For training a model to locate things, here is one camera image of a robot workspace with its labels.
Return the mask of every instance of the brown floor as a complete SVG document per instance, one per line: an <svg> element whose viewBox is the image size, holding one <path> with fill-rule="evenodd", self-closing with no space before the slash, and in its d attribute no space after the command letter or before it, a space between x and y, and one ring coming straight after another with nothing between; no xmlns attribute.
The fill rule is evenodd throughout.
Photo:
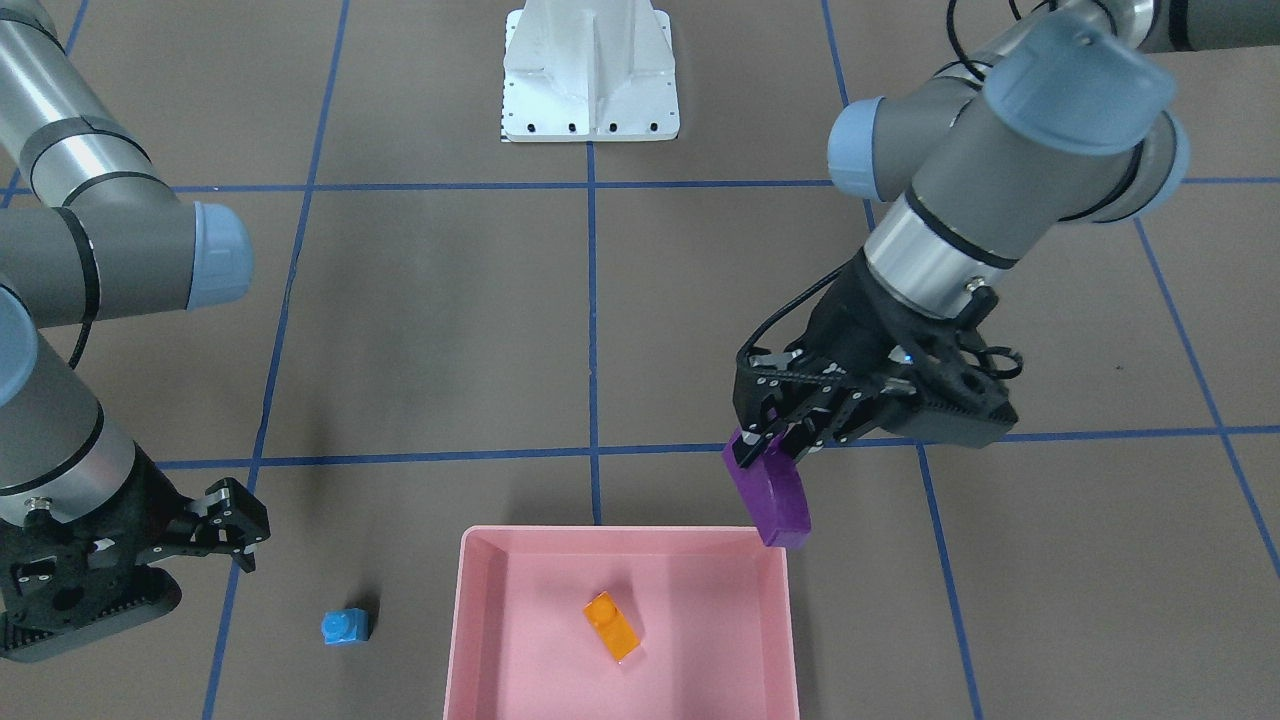
<svg viewBox="0 0 1280 720"><path fill-rule="evenodd" d="M160 621L0 665L0 717L439 717L467 527L749 524L714 454L732 355L868 233L822 182L831 122L951 59L941 1L826 5L659 3L680 138L591 150L498 142L512 0L47 0L257 251L244 300L104 323L81 374L180 489L253 482L274 537L229 587L168 564ZM973 46L1010 22L959 19ZM1192 179L1002 286L1007 442L803 464L804 717L1280 716L1280 51L1158 61ZM372 641L326 648L352 602Z"/></svg>

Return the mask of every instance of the pink tray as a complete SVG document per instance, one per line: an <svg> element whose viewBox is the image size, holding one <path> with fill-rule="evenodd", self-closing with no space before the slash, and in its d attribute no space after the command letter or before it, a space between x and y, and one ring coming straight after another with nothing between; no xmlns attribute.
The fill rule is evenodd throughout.
<svg viewBox="0 0 1280 720"><path fill-rule="evenodd" d="M582 616L608 591L640 648ZM796 720L782 548L755 528L476 527L462 536L445 720Z"/></svg>

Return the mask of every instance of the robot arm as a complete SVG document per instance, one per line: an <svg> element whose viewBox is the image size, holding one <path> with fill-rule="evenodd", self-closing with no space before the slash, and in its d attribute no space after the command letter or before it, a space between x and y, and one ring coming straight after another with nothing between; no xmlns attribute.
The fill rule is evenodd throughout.
<svg viewBox="0 0 1280 720"><path fill-rule="evenodd" d="M1185 135L1165 110L1172 78L1132 47L1280 42L1277 5L1046 3L911 96L841 114L836 186L897 200L846 265L739 351L740 429L723 459L765 543L809 533L795 469L809 452L876 428L969 447L1009 432L1005 380L1021 357L978 333L992 287L1055 223L1133 217L1187 170ZM1249 29L1233 41L1238 23ZM756 346L827 284L803 336L782 352Z"/></svg>
<svg viewBox="0 0 1280 720"><path fill-rule="evenodd" d="M0 145L45 209L0 213L0 657L35 661L177 606L150 564L225 553L246 571L266 509L230 478L178 493L37 328L228 302L252 249L183 204L70 65L36 0L0 0Z"/></svg>

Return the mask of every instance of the white plastic object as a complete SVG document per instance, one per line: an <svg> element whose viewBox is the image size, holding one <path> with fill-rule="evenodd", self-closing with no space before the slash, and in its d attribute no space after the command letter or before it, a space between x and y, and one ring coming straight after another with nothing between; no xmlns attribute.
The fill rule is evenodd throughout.
<svg viewBox="0 0 1280 720"><path fill-rule="evenodd" d="M529 0L507 15L502 137L672 140L671 18L649 0Z"/></svg>

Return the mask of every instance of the blue joint cover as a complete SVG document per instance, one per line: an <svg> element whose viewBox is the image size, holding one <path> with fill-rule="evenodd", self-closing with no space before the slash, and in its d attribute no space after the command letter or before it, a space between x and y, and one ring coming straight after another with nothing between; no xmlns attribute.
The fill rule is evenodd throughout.
<svg viewBox="0 0 1280 720"><path fill-rule="evenodd" d="M884 201L876 190L876 113L884 96L850 102L831 126L827 138L827 170L831 182L845 195Z"/></svg>
<svg viewBox="0 0 1280 720"><path fill-rule="evenodd" d="M187 310L244 297L253 279L253 246L244 223L230 208L192 202L196 210L196 256L191 266Z"/></svg>
<svg viewBox="0 0 1280 720"><path fill-rule="evenodd" d="M325 612L320 632L324 644L362 643L369 639L369 614L358 607Z"/></svg>
<svg viewBox="0 0 1280 720"><path fill-rule="evenodd" d="M1165 183L1160 186L1155 197L1134 213L1134 217L1146 215L1164 205L1165 200L1169 200L1174 195L1174 191L1178 190L1178 186L1181 184L1183 178L1187 177L1187 170L1192 167L1192 141L1187 138L1183 123L1178 122L1178 118L1172 113L1166 113L1166 115L1169 115L1170 124L1174 126L1174 164L1169 168L1169 177L1165 178Z"/></svg>
<svg viewBox="0 0 1280 720"><path fill-rule="evenodd" d="M40 340L27 307L0 284L0 407L9 404L36 369Z"/></svg>
<svg viewBox="0 0 1280 720"><path fill-rule="evenodd" d="M991 69L982 95L1029 140L1075 155L1115 155L1147 136L1175 92L1167 72L1060 12Z"/></svg>

